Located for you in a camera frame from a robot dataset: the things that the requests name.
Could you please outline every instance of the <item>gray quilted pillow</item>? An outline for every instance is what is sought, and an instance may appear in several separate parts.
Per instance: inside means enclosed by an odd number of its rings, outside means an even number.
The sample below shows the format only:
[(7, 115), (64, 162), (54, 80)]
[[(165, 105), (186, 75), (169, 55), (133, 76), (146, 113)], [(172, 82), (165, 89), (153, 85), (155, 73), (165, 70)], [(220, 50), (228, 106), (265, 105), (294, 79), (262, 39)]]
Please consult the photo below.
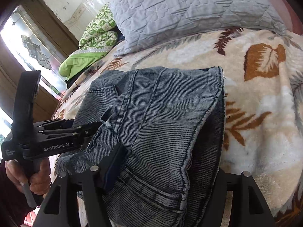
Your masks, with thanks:
[(286, 31), (268, 0), (113, 0), (109, 6), (126, 40), (117, 54), (233, 26)]

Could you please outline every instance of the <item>lime green fabric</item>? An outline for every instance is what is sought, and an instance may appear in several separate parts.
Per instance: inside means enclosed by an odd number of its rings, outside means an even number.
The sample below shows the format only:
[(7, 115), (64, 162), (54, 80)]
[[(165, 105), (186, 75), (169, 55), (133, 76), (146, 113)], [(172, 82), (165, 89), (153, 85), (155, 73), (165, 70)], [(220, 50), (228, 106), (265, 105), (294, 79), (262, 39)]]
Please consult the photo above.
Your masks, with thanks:
[(103, 58), (117, 42), (118, 35), (110, 31), (116, 26), (108, 5), (104, 5), (84, 31), (79, 50), (73, 52), (60, 66), (59, 74), (71, 79), (78, 72)]

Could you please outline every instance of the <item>metal screw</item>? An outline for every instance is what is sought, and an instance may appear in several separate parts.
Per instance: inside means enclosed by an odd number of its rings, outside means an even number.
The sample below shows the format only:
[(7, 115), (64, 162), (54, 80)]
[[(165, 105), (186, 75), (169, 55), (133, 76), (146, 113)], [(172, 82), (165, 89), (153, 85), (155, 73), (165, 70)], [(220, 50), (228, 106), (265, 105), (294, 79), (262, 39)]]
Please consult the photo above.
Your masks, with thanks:
[(63, 177), (66, 177), (66, 175), (67, 175), (66, 172), (61, 172), (61, 173), (59, 174), (59, 177), (63, 178)]
[(98, 166), (92, 166), (92, 167), (90, 168), (90, 170), (91, 170), (92, 172), (96, 172), (96, 171), (99, 170), (99, 167), (98, 167)]
[(243, 175), (244, 175), (245, 177), (250, 177), (250, 176), (251, 176), (250, 172), (248, 172), (248, 171), (243, 172)]

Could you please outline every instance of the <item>hand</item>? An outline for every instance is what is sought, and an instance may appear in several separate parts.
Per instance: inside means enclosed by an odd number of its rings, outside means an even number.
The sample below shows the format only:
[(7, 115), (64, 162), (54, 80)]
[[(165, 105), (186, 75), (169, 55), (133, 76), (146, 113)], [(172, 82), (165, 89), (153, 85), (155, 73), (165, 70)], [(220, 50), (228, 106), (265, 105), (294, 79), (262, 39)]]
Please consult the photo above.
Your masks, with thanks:
[[(21, 183), (27, 183), (23, 168), (14, 160), (5, 162), (6, 174), (9, 180), (13, 182), (16, 188), (23, 193)], [(50, 189), (50, 178), (51, 168), (49, 167), (49, 159), (44, 158), (40, 164), (40, 171), (34, 174), (29, 182), (31, 186), (29, 187), (32, 192), (36, 195), (45, 195)]]

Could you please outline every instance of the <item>dark sleeve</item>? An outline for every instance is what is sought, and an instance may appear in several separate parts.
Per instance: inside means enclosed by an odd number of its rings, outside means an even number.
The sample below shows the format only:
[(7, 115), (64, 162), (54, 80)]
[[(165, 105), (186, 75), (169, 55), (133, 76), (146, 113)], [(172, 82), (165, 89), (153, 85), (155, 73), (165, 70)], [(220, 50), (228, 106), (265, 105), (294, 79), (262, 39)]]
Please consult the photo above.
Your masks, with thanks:
[(0, 204), (5, 208), (7, 214), (10, 215), (9, 218), (18, 226), (23, 224), (25, 216), (34, 210), (34, 208), (30, 208), (27, 205), (25, 195), (20, 193), (8, 179), (4, 161), (0, 163)]

